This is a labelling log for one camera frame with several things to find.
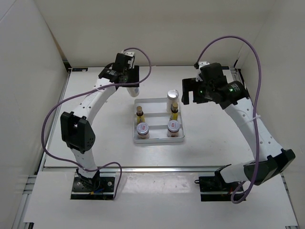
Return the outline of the white shaker bottle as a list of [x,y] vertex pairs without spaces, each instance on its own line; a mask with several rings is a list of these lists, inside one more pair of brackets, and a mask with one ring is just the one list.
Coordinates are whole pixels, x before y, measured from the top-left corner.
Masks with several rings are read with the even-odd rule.
[[167,92],[167,103],[166,103],[166,111],[171,111],[171,106],[173,103],[177,103],[179,101],[179,92],[175,89],[169,90]]
[[131,97],[137,97],[140,93],[139,87],[128,87],[127,91]]

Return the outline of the yellow small bottle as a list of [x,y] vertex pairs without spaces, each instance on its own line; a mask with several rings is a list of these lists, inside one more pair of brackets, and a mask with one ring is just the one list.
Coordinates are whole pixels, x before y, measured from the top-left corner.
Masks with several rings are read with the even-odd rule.
[[145,117],[141,106],[136,107],[137,124],[144,123]]
[[171,120],[176,120],[178,119],[178,103],[174,102],[171,104],[171,116],[170,116],[170,121]]

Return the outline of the sauce jar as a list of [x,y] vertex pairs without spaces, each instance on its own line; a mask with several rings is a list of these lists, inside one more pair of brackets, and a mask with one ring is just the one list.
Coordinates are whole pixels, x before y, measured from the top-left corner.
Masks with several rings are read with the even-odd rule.
[[149,126],[145,122],[139,123],[136,127],[136,131],[139,139],[148,139],[150,136]]
[[167,136],[168,137],[178,137],[180,131],[180,124],[177,120],[169,121],[167,125]]

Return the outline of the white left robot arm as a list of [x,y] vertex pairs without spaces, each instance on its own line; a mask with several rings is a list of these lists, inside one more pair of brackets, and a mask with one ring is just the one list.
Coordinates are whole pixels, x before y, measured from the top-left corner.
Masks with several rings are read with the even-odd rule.
[[139,66],[134,65],[135,54],[123,52],[116,55],[115,62],[106,66],[98,75],[94,92],[71,112],[63,112],[60,117],[61,137],[71,149],[78,163],[77,175],[81,183],[89,190],[95,191],[100,185],[100,175],[94,162],[92,147],[95,133],[92,123],[107,101],[122,83],[132,97],[139,95]]

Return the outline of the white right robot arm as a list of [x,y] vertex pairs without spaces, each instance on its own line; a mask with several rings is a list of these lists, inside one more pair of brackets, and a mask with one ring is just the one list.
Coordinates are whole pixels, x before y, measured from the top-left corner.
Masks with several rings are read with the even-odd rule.
[[227,165],[215,172],[214,186],[221,191],[233,182],[255,179],[259,186],[282,173],[295,159],[291,149],[284,149],[270,134],[254,111],[250,95],[240,81],[228,82],[219,63],[202,65],[194,78],[182,80],[182,103],[189,104],[189,93],[197,104],[214,102],[231,117],[245,140],[254,160]]

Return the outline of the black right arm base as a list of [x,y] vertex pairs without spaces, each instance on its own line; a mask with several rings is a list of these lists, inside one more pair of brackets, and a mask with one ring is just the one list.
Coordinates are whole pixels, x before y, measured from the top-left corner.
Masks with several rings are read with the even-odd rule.
[[228,202],[241,182],[221,183],[220,178],[213,175],[200,175],[194,183],[199,186],[201,202]]

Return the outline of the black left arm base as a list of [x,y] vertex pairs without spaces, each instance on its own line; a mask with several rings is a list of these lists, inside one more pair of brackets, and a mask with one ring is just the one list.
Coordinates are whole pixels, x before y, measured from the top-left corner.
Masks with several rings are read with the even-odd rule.
[[73,200],[115,200],[122,173],[97,172],[86,178],[75,172],[70,199]]

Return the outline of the white divided tray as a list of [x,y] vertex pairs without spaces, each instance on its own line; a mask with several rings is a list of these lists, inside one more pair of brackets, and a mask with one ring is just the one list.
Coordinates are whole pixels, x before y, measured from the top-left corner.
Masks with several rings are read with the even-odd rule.
[[133,139],[137,144],[163,144],[163,143],[179,143],[185,139],[183,128],[183,116],[181,110],[178,110],[178,123],[180,129],[178,136],[169,137],[167,135],[167,125],[170,121],[171,113],[166,110],[167,98],[144,98],[134,100],[134,110],[138,106],[142,107],[144,119],[149,127],[149,138],[140,139],[137,133],[137,116],[134,116]]

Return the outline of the aluminium frame rail front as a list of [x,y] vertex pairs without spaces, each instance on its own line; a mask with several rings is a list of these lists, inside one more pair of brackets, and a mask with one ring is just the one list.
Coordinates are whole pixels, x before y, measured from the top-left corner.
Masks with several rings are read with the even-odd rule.
[[214,172],[220,167],[123,167],[122,172],[148,173],[148,172]]

